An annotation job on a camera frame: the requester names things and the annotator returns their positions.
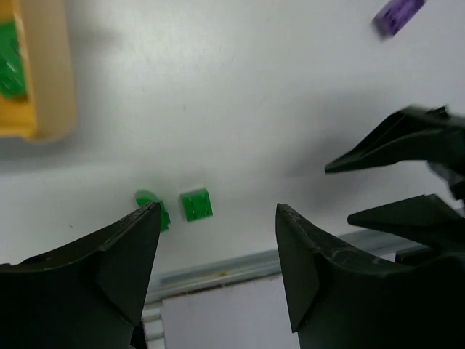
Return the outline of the yellow drawer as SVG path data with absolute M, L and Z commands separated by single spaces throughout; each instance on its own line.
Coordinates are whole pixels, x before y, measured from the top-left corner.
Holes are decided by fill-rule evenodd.
M 25 94 L 1 88 L 1 137 L 58 140 L 77 122 L 75 85 L 64 1 L 2 1 L 1 24 L 15 36 L 1 48 L 20 58 Z

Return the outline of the green square lego brick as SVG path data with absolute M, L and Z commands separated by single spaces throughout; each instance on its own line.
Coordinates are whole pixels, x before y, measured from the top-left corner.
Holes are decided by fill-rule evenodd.
M 6 99 L 27 94 L 25 71 L 14 20 L 1 23 L 1 94 Z
M 188 222 L 194 222 L 213 215 L 209 192 L 205 188 L 182 193 L 180 200 Z

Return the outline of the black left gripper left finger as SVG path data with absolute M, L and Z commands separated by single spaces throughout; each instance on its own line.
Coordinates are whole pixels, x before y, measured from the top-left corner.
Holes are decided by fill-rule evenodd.
M 161 233 L 151 203 L 69 244 L 1 266 L 3 348 L 128 348 Z

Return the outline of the purple lego plate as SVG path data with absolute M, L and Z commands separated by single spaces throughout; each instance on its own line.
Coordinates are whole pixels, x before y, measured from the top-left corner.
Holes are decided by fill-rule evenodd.
M 396 36 L 425 4 L 426 0 L 388 1 L 372 20 L 377 34 L 382 39 Z

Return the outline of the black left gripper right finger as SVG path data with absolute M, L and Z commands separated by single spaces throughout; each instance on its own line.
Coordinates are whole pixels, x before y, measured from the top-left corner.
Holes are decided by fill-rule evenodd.
M 411 236 L 435 256 L 403 265 L 332 236 L 286 204 L 275 232 L 301 348 L 462 348 L 464 224 Z

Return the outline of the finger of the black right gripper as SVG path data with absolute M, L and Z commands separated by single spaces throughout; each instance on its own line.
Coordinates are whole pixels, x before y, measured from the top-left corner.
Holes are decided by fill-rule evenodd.
M 350 225 L 389 233 L 437 251 L 464 249 L 464 217 L 435 194 L 351 214 Z
M 384 119 L 351 151 L 325 166 L 325 172 L 385 167 L 401 161 L 428 161 L 464 173 L 464 117 L 447 107 L 403 108 Z

